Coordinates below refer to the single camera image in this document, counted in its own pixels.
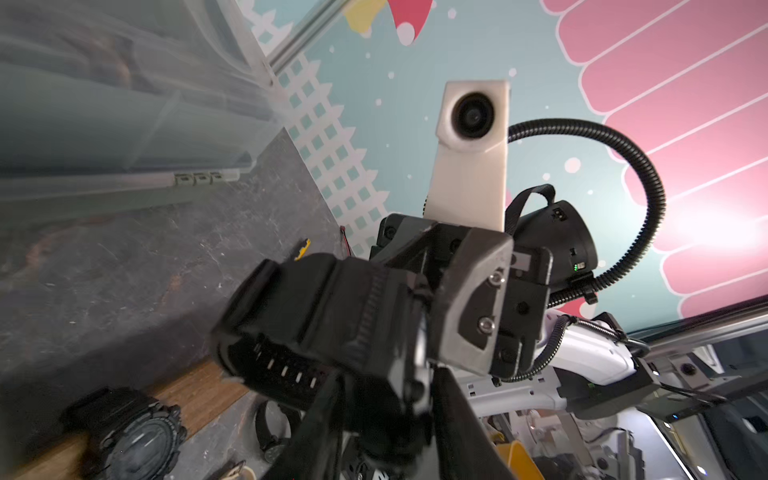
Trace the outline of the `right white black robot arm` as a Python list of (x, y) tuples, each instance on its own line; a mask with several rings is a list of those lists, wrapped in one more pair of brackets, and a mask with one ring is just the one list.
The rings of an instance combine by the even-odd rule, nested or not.
[(646, 196), (644, 223), (627, 252), (596, 274), (591, 235), (572, 205), (542, 184), (518, 194), (492, 229), (464, 220), (440, 222), (393, 215), (381, 228), (373, 259), (391, 266), (418, 262), (433, 297), (427, 327), (431, 359), (525, 387), (556, 374), (558, 396), (587, 420), (629, 406), (669, 423), (763, 393), (767, 377), (739, 377), (708, 390), (662, 383), (650, 370), (651, 348), (628, 337), (603, 313), (592, 320), (547, 310), (576, 299), (594, 304), (645, 256), (666, 212), (666, 195), (650, 158), (628, 137), (599, 123), (546, 118), (512, 125), (509, 141), (564, 135), (598, 141), (620, 154)]

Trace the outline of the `wooden watch stand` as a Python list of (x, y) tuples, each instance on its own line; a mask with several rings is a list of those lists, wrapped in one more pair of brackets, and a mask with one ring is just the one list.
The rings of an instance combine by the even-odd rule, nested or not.
[(71, 403), (64, 438), (5, 479), (163, 479), (181, 447), (246, 395), (211, 360), (149, 392), (104, 387)]

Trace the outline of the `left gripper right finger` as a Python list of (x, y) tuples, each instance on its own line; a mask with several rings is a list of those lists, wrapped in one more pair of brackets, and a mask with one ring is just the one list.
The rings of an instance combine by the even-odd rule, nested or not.
[(441, 479), (516, 478), (487, 439), (485, 429), (449, 368), (435, 369), (431, 396)]

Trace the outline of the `beige strap watch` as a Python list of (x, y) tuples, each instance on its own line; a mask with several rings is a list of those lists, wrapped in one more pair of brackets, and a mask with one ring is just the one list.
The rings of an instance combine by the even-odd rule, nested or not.
[(241, 461), (225, 471), (219, 480), (257, 480), (257, 476), (252, 468)]

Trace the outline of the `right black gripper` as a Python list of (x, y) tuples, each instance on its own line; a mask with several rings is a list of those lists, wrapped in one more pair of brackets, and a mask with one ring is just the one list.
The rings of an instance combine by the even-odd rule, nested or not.
[(552, 252), (495, 230), (391, 214), (371, 260), (424, 276), (428, 359), (478, 375), (532, 371), (550, 297)]

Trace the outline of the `black rugged sport watch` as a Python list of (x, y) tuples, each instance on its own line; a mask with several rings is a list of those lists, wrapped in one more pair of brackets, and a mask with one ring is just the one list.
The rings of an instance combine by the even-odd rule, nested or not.
[(354, 257), (262, 261), (231, 297), (212, 355), (249, 389), (306, 412), (338, 393), (374, 462), (407, 469), (431, 440), (420, 273)]

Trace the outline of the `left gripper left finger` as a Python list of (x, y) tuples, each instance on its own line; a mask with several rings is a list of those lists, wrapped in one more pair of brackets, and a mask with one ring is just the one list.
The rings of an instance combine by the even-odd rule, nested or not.
[(263, 479), (339, 479), (344, 415), (344, 379), (335, 373), (326, 380), (297, 434)]

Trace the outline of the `large black digital watch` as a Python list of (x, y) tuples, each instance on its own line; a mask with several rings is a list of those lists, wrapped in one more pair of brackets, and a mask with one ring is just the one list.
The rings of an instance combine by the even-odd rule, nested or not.
[(132, 388), (102, 388), (62, 414), (88, 443), (79, 471), (84, 479), (163, 479), (176, 466), (188, 431), (181, 407)]

